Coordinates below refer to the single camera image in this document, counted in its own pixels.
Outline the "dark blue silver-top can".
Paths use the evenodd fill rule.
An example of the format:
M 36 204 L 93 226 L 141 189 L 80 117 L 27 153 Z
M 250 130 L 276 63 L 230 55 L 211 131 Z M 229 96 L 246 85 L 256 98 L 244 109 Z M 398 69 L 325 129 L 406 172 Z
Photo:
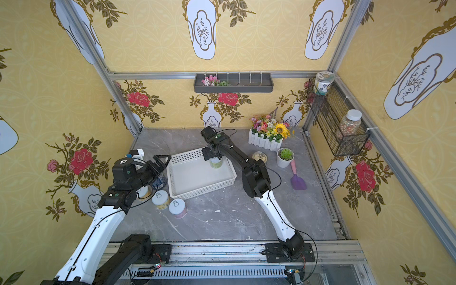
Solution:
M 167 178 L 163 173 L 158 175 L 157 178 L 151 184 L 152 188 L 156 191 L 162 190 L 166 185 L 167 185 Z

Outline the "short gold can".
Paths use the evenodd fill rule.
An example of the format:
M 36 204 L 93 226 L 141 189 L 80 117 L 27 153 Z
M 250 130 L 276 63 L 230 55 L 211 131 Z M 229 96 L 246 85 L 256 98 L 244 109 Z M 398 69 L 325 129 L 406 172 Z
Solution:
M 153 189 L 149 185 L 144 186 L 137 191 L 137 195 L 138 198 L 141 200 L 148 199 L 153 195 Z

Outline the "yellow label white-top can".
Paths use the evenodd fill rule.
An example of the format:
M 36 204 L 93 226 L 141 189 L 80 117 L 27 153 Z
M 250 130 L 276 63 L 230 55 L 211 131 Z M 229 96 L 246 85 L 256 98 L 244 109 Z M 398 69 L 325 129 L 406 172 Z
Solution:
M 159 209 L 159 210 L 165 210 L 168 208 L 170 204 L 170 196 L 168 195 L 168 192 L 165 190 L 158 190 L 152 197 L 152 203 Z

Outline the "pink dotted white-top can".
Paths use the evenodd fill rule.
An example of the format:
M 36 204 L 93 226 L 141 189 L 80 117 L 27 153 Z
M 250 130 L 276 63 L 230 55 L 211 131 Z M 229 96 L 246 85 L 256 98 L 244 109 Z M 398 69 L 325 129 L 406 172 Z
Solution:
M 185 217 L 188 212 L 186 203 L 181 198 L 173 199 L 168 205 L 168 209 L 177 219 Z

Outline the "green label white-top can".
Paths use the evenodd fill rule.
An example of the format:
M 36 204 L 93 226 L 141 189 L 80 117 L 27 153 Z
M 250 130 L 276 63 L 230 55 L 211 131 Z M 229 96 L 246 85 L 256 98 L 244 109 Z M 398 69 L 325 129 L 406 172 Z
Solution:
M 222 167 L 222 165 L 223 165 L 223 160 L 219 159 L 218 157 L 213 157 L 213 158 L 209 159 L 209 162 L 210 162 L 210 166 L 214 169 L 218 169 L 218 168 Z

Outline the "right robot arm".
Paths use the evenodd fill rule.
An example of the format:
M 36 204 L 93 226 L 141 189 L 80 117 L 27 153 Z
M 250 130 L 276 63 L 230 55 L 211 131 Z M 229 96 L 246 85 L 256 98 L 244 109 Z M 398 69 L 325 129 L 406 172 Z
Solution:
M 261 160 L 257 161 L 248 157 L 240 148 L 235 146 L 227 134 L 217 132 L 212 127 L 205 127 L 201 131 L 201 135 L 207 143 L 207 147 L 202 149 L 204 159 L 226 157 L 240 167 L 244 191 L 249 197 L 254 198 L 265 211 L 287 259 L 302 258 L 305 241 L 280 208 L 271 187 L 271 179 L 266 164 Z

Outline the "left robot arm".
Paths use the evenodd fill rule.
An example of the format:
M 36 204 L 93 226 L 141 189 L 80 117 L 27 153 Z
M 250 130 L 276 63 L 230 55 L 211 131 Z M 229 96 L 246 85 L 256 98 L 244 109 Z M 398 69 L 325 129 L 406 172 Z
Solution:
M 52 280 L 44 285 L 113 285 L 137 261 L 151 261 L 157 256 L 149 235 L 133 234 L 102 266 L 99 264 L 115 230 L 135 207 L 137 192 L 155 182 L 171 156 L 155 155 L 142 161 L 125 157 L 112 168 L 113 184 L 104 193 L 95 216 L 81 242 Z

